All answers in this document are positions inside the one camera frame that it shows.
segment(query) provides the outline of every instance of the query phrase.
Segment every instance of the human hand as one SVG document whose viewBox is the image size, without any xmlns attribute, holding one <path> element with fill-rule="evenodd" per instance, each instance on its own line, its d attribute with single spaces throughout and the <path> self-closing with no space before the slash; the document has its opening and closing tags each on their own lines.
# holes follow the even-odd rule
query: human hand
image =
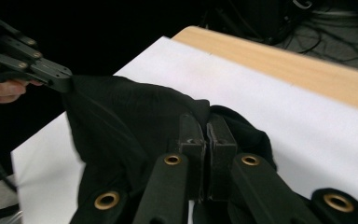
<svg viewBox="0 0 358 224">
<path fill-rule="evenodd" d="M 26 86 L 28 83 L 33 83 L 36 86 L 42 85 L 35 81 L 24 81 L 18 79 L 0 83 L 0 104 L 16 101 L 26 92 Z"/>
</svg>

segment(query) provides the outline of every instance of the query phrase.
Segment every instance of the wooden surface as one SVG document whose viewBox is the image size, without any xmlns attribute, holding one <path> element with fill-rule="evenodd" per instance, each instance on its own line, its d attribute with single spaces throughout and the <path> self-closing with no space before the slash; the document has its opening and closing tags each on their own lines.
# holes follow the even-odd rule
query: wooden surface
<svg viewBox="0 0 358 224">
<path fill-rule="evenodd" d="M 172 39 L 358 107 L 358 69 L 195 26 Z"/>
</svg>

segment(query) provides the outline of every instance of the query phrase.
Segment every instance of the black cloth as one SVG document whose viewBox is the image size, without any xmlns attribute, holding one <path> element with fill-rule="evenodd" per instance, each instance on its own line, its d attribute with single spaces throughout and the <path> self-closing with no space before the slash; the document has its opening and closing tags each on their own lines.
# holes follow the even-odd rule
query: black cloth
<svg viewBox="0 0 358 224">
<path fill-rule="evenodd" d="M 131 223 L 136 204 L 158 156 L 179 137 L 179 117 L 191 114 L 205 133 L 211 114 L 222 116 L 241 152 L 264 157 L 274 168 L 267 135 L 240 114 L 208 100 L 133 82 L 125 77 L 74 76 L 74 91 L 62 96 L 78 155 L 86 163 L 72 223 L 110 223 L 109 210 L 93 207 L 101 192 L 129 198 Z"/>
</svg>

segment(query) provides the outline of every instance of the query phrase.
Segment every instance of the white table surface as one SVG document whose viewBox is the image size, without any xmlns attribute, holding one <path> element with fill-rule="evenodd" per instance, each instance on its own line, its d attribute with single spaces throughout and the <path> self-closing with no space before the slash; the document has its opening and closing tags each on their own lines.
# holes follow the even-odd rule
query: white table surface
<svg viewBox="0 0 358 224">
<path fill-rule="evenodd" d="M 279 175 L 309 198 L 320 188 L 358 200 L 358 109 L 168 38 L 116 73 L 239 112 L 265 131 Z M 82 162 L 65 113 L 12 152 L 23 223 L 68 223 Z"/>
</svg>

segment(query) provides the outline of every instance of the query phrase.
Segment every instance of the table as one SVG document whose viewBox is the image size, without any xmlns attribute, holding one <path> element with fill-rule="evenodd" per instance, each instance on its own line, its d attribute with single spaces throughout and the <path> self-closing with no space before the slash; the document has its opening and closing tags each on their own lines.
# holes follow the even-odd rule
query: table
<svg viewBox="0 0 358 224">
<path fill-rule="evenodd" d="M 173 39 L 358 107 L 358 69 L 195 26 Z"/>
<path fill-rule="evenodd" d="M 332 187 L 358 198 L 358 164 L 349 163 L 358 159 L 358 70 L 187 27 L 172 40 L 161 38 L 116 76 L 241 112 L 267 132 L 279 174 L 294 191 L 309 197 L 315 188 Z M 223 92 L 205 90 L 222 85 Z M 16 148 L 12 158 L 23 223 L 68 223 L 83 164 L 65 114 Z"/>
</svg>

